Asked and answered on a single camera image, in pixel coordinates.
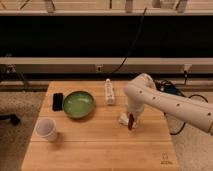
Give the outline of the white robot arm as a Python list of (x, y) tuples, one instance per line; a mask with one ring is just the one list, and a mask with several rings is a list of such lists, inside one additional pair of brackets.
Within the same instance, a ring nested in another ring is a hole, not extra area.
[(144, 105), (150, 105), (213, 135), (213, 104), (158, 91), (152, 77), (142, 73), (124, 87), (128, 129), (137, 122)]

